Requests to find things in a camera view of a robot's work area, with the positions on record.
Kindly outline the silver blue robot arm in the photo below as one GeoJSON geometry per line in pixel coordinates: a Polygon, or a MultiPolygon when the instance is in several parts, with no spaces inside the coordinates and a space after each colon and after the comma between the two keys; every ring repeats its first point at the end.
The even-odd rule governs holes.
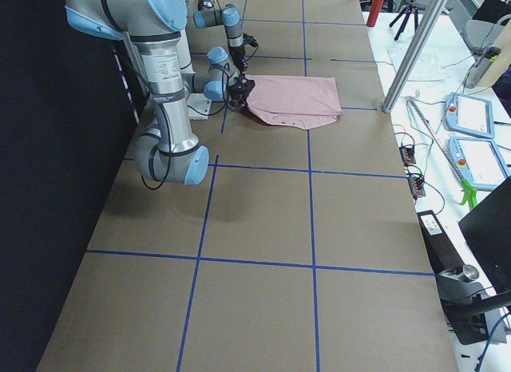
{"type": "Polygon", "coordinates": [[[245,47],[259,45],[242,27],[240,8],[198,0],[196,28],[223,26],[226,47],[207,53],[208,72],[192,72],[185,27],[187,0],[65,0],[69,25],[94,37],[129,40],[149,91],[155,118],[137,138],[135,164],[143,179],[196,185],[205,178],[208,148],[192,132],[188,98],[201,93],[236,108],[247,104],[255,82],[245,77],[245,47]]]}
{"type": "Polygon", "coordinates": [[[248,69],[246,46],[259,48],[256,38],[243,30],[240,8],[235,3],[221,6],[220,0],[198,0],[197,11],[193,14],[196,28],[206,29],[213,26],[223,26],[232,62],[240,73],[248,69]]]}

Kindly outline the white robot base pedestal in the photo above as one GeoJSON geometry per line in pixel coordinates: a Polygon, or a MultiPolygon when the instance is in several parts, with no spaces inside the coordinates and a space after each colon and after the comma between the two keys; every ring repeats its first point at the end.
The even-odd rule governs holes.
{"type": "Polygon", "coordinates": [[[207,120],[211,101],[192,88],[192,77],[195,70],[192,66],[192,57],[188,46],[186,30],[181,30],[180,40],[176,44],[176,51],[180,65],[180,73],[187,94],[188,115],[191,120],[207,120]]]}

